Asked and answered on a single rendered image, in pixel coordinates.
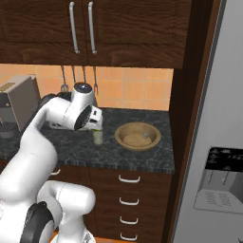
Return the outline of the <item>dark wood tall side panel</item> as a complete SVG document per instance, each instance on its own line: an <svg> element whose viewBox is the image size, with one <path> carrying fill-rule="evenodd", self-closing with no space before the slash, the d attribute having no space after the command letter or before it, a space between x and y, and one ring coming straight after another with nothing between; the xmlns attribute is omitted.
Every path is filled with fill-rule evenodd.
<svg viewBox="0 0 243 243"><path fill-rule="evenodd" d="M172 175L161 243L171 243L178 201L196 125L220 0L193 0L182 69L175 69L169 117L176 171Z"/></svg>

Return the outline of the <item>dark wood drawer front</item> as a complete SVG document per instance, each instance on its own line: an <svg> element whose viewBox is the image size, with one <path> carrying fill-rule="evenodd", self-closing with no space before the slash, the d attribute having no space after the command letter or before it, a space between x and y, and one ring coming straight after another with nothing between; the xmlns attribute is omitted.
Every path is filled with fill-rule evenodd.
<svg viewBox="0 0 243 243"><path fill-rule="evenodd" d="M90 180L94 185L98 186L118 186L121 188L130 188L137 191L152 190L168 192L171 184L171 175L162 173L148 173L141 171L127 171L107 168L90 168ZM131 184L120 182L118 176L127 179L137 179L140 182Z"/></svg>
<svg viewBox="0 0 243 243"><path fill-rule="evenodd" d="M110 238L116 240L122 240L120 233L127 235L128 237L137 234L138 240L130 243L161 243L162 233L152 232L147 230L128 230L128 229L116 229L116 228L101 228L97 231L96 236L103 238Z"/></svg>
<svg viewBox="0 0 243 243"><path fill-rule="evenodd" d="M116 191L112 189L99 189L95 191L97 201L104 205L121 205L119 198L124 201L134 202L137 199L140 203L136 207L141 207L143 210L156 210L167 207L168 194L167 193L152 193L152 192L128 192Z"/></svg>
<svg viewBox="0 0 243 243"><path fill-rule="evenodd" d="M126 225L120 222L120 216L123 220L135 221L139 219L137 225ZM132 228L159 228L164 225L165 215L163 213L156 213L153 211L135 211L135 210L122 210L118 208L99 209L96 211L97 221L106 224L120 225Z"/></svg>

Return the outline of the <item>grey coffee machine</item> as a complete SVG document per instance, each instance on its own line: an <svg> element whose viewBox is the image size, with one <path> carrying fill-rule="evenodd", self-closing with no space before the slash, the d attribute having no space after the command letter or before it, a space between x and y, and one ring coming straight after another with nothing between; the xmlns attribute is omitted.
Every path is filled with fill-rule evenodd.
<svg viewBox="0 0 243 243"><path fill-rule="evenodd" d="M16 75L0 84L0 138L18 135L40 100L35 75Z"/></svg>

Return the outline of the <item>dark wood base cupboard front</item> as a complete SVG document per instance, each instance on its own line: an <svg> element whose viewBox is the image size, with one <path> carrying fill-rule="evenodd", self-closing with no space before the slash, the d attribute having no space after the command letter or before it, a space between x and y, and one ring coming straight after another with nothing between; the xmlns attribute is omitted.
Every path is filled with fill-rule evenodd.
<svg viewBox="0 0 243 243"><path fill-rule="evenodd" d="M87 167L80 168L74 165L58 165L54 169L54 172L58 170L61 170L61 172L58 175L50 176L49 178L51 180L59 180L91 187L89 170ZM88 215L84 216L84 223L90 232L93 234L97 233L95 210L92 210Z"/></svg>

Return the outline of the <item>glass of lemonade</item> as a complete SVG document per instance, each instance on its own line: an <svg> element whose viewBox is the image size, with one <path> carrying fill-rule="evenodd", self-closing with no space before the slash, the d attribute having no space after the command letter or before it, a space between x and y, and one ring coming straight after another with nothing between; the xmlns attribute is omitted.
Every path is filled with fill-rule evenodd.
<svg viewBox="0 0 243 243"><path fill-rule="evenodd" d="M93 131L94 143L97 145L101 145L103 143L103 131L102 130L94 130Z"/></svg>

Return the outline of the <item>round wooden bowl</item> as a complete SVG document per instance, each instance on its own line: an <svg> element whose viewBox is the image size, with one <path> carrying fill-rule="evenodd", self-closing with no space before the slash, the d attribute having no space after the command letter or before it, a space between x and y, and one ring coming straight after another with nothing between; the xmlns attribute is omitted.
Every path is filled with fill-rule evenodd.
<svg viewBox="0 0 243 243"><path fill-rule="evenodd" d="M142 137L144 132L149 133L148 139ZM161 133L156 126L142 121L132 121L121 125L115 131L114 136L117 143L131 151L152 149L161 139Z"/></svg>

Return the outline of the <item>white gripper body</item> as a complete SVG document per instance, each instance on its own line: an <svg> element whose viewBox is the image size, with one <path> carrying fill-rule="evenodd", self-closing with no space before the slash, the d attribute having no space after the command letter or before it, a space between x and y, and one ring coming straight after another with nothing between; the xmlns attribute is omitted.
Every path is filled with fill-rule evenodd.
<svg viewBox="0 0 243 243"><path fill-rule="evenodd" d="M99 121L99 122L87 122L87 123L79 122L77 124L77 128L80 131L84 131L84 130L102 130L103 129L103 123L101 121Z"/></svg>

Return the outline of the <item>grey fridge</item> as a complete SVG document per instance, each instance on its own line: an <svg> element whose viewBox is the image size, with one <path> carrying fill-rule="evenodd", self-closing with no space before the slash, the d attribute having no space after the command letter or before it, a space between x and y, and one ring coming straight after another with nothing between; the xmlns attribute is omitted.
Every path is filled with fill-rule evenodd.
<svg viewBox="0 0 243 243"><path fill-rule="evenodd" d="M220 0L172 243L243 243L243 0Z"/></svg>

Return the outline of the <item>dark wood wall cupboard door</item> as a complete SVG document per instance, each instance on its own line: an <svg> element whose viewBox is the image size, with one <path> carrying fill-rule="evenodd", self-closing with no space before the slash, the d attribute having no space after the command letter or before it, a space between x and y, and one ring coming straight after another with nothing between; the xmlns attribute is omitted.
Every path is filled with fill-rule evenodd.
<svg viewBox="0 0 243 243"><path fill-rule="evenodd" d="M79 54L74 51L69 3ZM0 63L86 65L82 0L0 0Z"/></svg>
<svg viewBox="0 0 243 243"><path fill-rule="evenodd" d="M96 54L90 44L90 1ZM191 6L192 0L83 0L88 63L181 68Z"/></svg>

